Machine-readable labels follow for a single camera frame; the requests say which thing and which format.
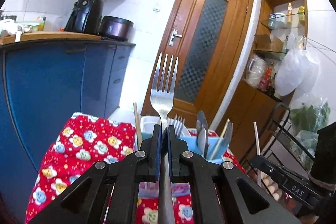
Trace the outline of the steel spoon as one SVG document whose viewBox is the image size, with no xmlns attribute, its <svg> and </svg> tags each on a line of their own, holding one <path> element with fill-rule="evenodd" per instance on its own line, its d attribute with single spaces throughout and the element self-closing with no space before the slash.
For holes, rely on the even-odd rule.
<svg viewBox="0 0 336 224">
<path fill-rule="evenodd" d="M 206 116 L 202 110 L 197 113 L 197 145 L 204 158 L 207 157 L 209 130 Z"/>
</svg>

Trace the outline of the beige wooden chopstick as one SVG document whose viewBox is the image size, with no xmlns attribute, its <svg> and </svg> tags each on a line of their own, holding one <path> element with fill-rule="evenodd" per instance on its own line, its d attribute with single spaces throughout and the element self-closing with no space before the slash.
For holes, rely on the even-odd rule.
<svg viewBox="0 0 336 224">
<path fill-rule="evenodd" d="M 138 145 L 138 148 L 140 148 L 141 143 L 142 143 L 142 133 L 141 133 L 141 127 L 140 127 L 140 117 L 139 117 L 139 113 L 137 110 L 136 102 L 133 103 L 133 110 L 134 110 L 135 127 L 137 130 L 137 145 Z"/>
</svg>

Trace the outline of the large steel fork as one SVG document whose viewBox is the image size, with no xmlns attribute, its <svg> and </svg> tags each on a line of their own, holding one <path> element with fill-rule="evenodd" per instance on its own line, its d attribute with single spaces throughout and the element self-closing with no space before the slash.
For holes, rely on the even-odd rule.
<svg viewBox="0 0 336 224">
<path fill-rule="evenodd" d="M 229 122 L 228 123 L 228 126 L 227 126 L 227 129 L 226 129 L 226 132 L 224 134 L 224 144 L 225 145 L 229 145 L 230 142 L 231 142 L 231 139 L 232 139 L 232 134 L 233 134 L 233 123 L 232 122 Z"/>
</svg>

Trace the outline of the blue kitchen base cabinet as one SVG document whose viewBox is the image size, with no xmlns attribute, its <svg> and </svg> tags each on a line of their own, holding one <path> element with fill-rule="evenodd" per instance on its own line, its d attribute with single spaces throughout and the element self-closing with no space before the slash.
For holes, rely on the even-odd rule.
<svg viewBox="0 0 336 224">
<path fill-rule="evenodd" d="M 132 49 L 66 39 L 1 47 L 1 221 L 24 222 L 42 159 L 73 113 L 118 108 Z"/>
</svg>

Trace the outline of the eggs in rack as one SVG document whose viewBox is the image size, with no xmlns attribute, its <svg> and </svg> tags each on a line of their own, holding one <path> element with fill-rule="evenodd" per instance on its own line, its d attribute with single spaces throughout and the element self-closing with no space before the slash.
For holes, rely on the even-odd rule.
<svg viewBox="0 0 336 224">
<path fill-rule="evenodd" d="M 269 193 L 276 201 L 280 201 L 283 191 L 266 173 L 261 173 L 261 187 Z"/>
</svg>

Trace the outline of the light blue utensil box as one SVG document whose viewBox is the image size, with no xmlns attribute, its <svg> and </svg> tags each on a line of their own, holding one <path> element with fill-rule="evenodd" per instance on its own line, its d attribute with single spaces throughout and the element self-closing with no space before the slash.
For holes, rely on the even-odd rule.
<svg viewBox="0 0 336 224">
<path fill-rule="evenodd" d="M 210 138 L 210 148 L 213 150 L 219 137 Z M 222 139 L 214 159 L 207 160 L 196 145 L 196 137 L 169 136 L 169 176 L 172 182 L 173 197 L 186 196 L 193 192 L 204 193 L 210 188 L 211 179 L 217 175 L 218 165 L 224 162 L 224 154 L 228 145 Z"/>
</svg>

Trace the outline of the red smiley flower tablecloth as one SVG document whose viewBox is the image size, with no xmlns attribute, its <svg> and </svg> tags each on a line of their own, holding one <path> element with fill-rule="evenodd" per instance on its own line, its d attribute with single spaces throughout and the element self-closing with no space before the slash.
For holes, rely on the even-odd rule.
<svg viewBox="0 0 336 224">
<path fill-rule="evenodd" d="M 97 161 L 122 161 L 136 147 L 136 127 L 73 113 L 47 150 L 29 197 L 24 223 L 68 188 Z M 140 182 L 135 223 L 158 223 L 158 182 Z M 175 223 L 194 223 L 188 183 L 172 184 Z"/>
</svg>

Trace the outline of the white plastic tub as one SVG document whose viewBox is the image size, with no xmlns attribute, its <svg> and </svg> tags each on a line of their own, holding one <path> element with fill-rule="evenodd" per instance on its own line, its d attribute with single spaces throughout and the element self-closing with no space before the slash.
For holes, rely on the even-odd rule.
<svg viewBox="0 0 336 224">
<path fill-rule="evenodd" d="M 168 125 L 173 125 L 174 118 L 169 118 L 167 120 Z M 143 116 L 140 120 L 140 127 L 143 139 L 149 139 L 153 135 L 153 130 L 155 125 L 160 125 L 161 120 L 159 117 L 156 116 Z M 181 136 L 191 136 L 188 129 L 186 128 L 185 124 L 183 126 L 183 130 Z"/>
</svg>

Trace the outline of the white plastic bag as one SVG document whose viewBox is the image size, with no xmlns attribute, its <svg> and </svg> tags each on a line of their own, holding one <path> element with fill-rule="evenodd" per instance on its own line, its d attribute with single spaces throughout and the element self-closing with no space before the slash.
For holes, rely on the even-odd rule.
<svg viewBox="0 0 336 224">
<path fill-rule="evenodd" d="M 307 50 L 289 50 L 277 71 L 275 91 L 281 96 L 296 89 L 307 94 L 318 79 L 319 69 L 320 61 L 316 55 Z"/>
</svg>

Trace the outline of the clear bag of goods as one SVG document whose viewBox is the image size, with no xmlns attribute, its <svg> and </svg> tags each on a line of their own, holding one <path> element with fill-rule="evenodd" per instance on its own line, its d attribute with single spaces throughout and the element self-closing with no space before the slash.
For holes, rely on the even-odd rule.
<svg viewBox="0 0 336 224">
<path fill-rule="evenodd" d="M 245 81 L 251 87 L 258 87 L 261 78 L 266 71 L 267 63 L 258 55 L 253 55 L 247 63 L 245 71 Z"/>
</svg>

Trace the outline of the wooden door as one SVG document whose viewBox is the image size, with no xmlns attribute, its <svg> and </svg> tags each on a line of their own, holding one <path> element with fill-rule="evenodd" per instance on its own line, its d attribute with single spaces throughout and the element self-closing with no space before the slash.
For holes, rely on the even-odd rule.
<svg viewBox="0 0 336 224">
<path fill-rule="evenodd" d="M 253 0 L 175 0 L 155 60 L 168 56 L 177 67 L 174 104 L 169 117 L 196 125 L 202 110 L 212 122 L 234 76 L 251 18 Z M 169 46 L 173 29 L 182 38 Z"/>
</svg>

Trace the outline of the dark rice cooker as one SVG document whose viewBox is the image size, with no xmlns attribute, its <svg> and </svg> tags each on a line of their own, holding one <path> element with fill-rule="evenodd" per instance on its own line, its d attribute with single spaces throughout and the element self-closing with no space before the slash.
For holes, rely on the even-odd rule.
<svg viewBox="0 0 336 224">
<path fill-rule="evenodd" d="M 98 34 L 105 38 L 128 41 L 133 24 L 127 19 L 106 15 L 100 23 Z"/>
</svg>

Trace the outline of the wooden shelf cabinet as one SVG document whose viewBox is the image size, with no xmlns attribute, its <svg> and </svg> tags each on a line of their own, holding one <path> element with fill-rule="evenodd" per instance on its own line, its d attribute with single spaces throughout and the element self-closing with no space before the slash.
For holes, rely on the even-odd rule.
<svg viewBox="0 0 336 224">
<path fill-rule="evenodd" d="M 281 96 L 275 91 L 276 68 L 281 64 L 288 50 L 288 36 L 307 34 L 307 0 L 261 0 L 259 20 L 253 37 L 248 60 L 243 63 L 243 74 L 224 114 L 219 128 L 223 129 L 229 118 L 233 123 L 230 150 L 243 165 L 256 154 L 253 122 L 257 122 L 260 147 L 264 148 L 271 138 L 263 130 L 270 115 L 280 121 L 285 114 L 293 94 Z M 266 71 L 258 87 L 245 81 L 247 63 L 258 55 L 267 63 Z"/>
</svg>

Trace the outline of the black air fryer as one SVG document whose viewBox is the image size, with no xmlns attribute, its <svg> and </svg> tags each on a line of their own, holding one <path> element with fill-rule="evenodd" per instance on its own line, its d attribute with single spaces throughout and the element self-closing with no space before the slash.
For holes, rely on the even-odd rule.
<svg viewBox="0 0 336 224">
<path fill-rule="evenodd" d="M 78 0 L 74 4 L 64 31 L 97 35 L 103 5 L 102 0 Z"/>
</svg>

